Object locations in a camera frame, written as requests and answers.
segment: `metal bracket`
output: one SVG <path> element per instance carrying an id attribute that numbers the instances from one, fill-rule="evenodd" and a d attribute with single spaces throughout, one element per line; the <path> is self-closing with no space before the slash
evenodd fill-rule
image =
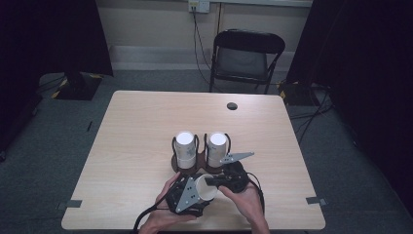
<path id="1" fill-rule="evenodd" d="M 176 212 L 180 213 L 184 211 L 185 209 L 189 208 L 190 206 L 198 203 L 200 201 L 200 195 L 198 194 L 196 185 L 195 185 L 195 180 L 192 177 L 188 178 L 188 181 L 186 182 L 184 191 L 179 199 L 179 203 L 176 206 Z"/>
<path id="2" fill-rule="evenodd" d="M 66 203 L 61 202 L 57 204 L 56 210 L 65 211 L 66 208 L 80 208 L 82 200 L 70 200 Z"/>
<path id="3" fill-rule="evenodd" d="M 327 201 L 326 201 L 325 199 L 323 199 L 323 198 L 319 199 L 318 197 L 309 197 L 309 198 L 306 198 L 306 200 L 307 200 L 307 203 L 308 203 L 309 205 L 311 205 L 311 204 L 317 204 L 317 203 L 319 203 L 319 205 L 320 205 L 321 207 L 328 205 Z"/>
<path id="4" fill-rule="evenodd" d="M 247 152 L 247 153 L 228 153 L 227 155 L 225 155 L 224 158 L 222 158 L 221 160 L 219 160 L 219 162 L 221 164 L 230 164 L 230 163 L 234 163 L 237 161 L 240 161 L 246 157 L 252 156 L 254 155 L 254 152 Z"/>

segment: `white mug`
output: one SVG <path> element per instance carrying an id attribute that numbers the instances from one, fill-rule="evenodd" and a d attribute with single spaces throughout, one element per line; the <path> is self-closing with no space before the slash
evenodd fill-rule
<path id="1" fill-rule="evenodd" d="M 188 131 L 180 132 L 176 136 L 174 147 L 178 160 L 191 160 L 196 155 L 195 138 Z"/>
<path id="2" fill-rule="evenodd" d="M 207 144 L 208 164 L 212 167 L 220 167 L 219 160 L 227 154 L 227 137 L 223 133 L 213 133 L 210 135 Z"/>
<path id="3" fill-rule="evenodd" d="M 204 174 L 199 176 L 195 180 L 195 188 L 197 189 L 198 195 L 204 201 L 210 201 L 215 198 L 218 188 L 216 186 L 208 186 L 206 182 L 206 177 L 213 177 L 209 174 Z"/>

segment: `white cup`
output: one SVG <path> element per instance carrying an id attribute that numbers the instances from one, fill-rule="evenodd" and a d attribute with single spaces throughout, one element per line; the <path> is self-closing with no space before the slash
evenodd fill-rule
<path id="1" fill-rule="evenodd" d="M 199 176 L 195 180 L 195 188 L 197 189 L 197 192 L 202 200 L 210 201 L 216 196 L 218 188 L 216 188 L 216 186 L 208 186 L 206 182 L 206 177 L 213 176 L 208 174 Z"/>
<path id="2" fill-rule="evenodd" d="M 175 151 L 178 160 L 192 160 L 196 155 L 194 135 L 188 131 L 180 132 L 176 136 Z"/>
<path id="3" fill-rule="evenodd" d="M 223 133 L 213 133 L 208 140 L 207 157 L 208 164 L 212 167 L 219 167 L 221 164 L 213 166 L 210 162 L 223 159 L 227 154 L 227 137 Z"/>
<path id="4" fill-rule="evenodd" d="M 180 169 L 190 169 L 194 167 L 196 162 L 196 156 L 192 157 L 191 159 L 179 159 L 177 160 L 178 168 Z"/>
<path id="5" fill-rule="evenodd" d="M 213 168 L 219 168 L 222 166 L 221 162 L 219 160 L 213 159 L 213 158 L 208 158 L 207 159 L 207 164 Z"/>

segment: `wooden table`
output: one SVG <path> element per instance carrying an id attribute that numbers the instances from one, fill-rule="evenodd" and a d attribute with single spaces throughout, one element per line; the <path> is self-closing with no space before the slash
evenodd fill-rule
<path id="1" fill-rule="evenodd" d="M 228 102 L 238 109 L 229 110 Z M 255 152 L 242 163 L 261 182 L 270 229 L 323 229 L 319 204 L 306 200 L 316 193 L 280 97 L 136 91 L 113 95 L 71 198 L 82 205 L 67 208 L 62 227 L 132 229 L 174 175 L 170 144 L 180 131 L 200 139 L 224 132 L 233 153 Z M 202 217 L 171 228 L 246 229 L 245 218 L 219 191 Z"/>

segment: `person's hand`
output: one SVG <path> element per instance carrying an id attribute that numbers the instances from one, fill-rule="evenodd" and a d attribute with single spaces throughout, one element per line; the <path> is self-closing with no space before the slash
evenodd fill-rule
<path id="1" fill-rule="evenodd" d="M 165 194 L 167 194 L 170 186 L 178 179 L 178 177 L 179 177 L 179 173 L 177 173 L 172 178 L 170 178 L 167 182 L 165 182 L 165 186 L 162 189 L 162 192 L 156 198 L 155 203 L 157 203 L 162 197 L 164 197 Z M 158 209 L 161 209 L 161 210 L 156 210 L 152 212 L 149 215 L 146 222 L 142 224 L 142 226 L 140 226 L 140 230 L 139 230 L 140 234 L 158 233 L 158 231 L 164 230 L 178 222 L 185 222 L 185 221 L 197 219 L 193 215 L 178 215 L 178 214 L 172 213 L 169 210 L 168 204 L 165 200 L 159 204 Z"/>
<path id="2" fill-rule="evenodd" d="M 231 199 L 237 206 L 238 211 L 246 217 L 246 220 L 251 224 L 253 234 L 270 233 L 267 220 L 262 211 L 258 191 L 252 183 L 249 183 L 245 191 L 241 193 L 233 193 L 225 186 L 219 186 L 218 189 Z"/>

